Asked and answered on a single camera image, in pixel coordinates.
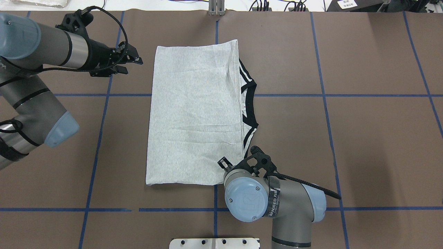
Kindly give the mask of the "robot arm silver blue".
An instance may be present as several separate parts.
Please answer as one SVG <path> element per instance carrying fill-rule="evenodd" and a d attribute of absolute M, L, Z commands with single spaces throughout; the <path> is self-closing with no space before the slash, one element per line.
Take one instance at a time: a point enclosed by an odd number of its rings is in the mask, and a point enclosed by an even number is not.
<path fill-rule="evenodd" d="M 312 224 L 325 216 L 326 196 L 331 193 L 328 189 L 278 173 L 264 153 L 251 155 L 237 165 L 223 157 L 218 165 L 226 172 L 226 205 L 237 220 L 272 219 L 273 249 L 312 247 Z"/>
<path fill-rule="evenodd" d="M 17 116 L 1 122 L 1 169 L 27 157 L 42 144 L 54 148 L 79 131 L 79 124 L 38 76 L 48 71 L 87 72 L 91 77 L 128 74 L 127 63 L 143 64 L 137 49 L 124 41 L 108 47 L 91 39 L 90 6 L 49 27 L 24 16 L 1 13 L 1 95 Z"/>

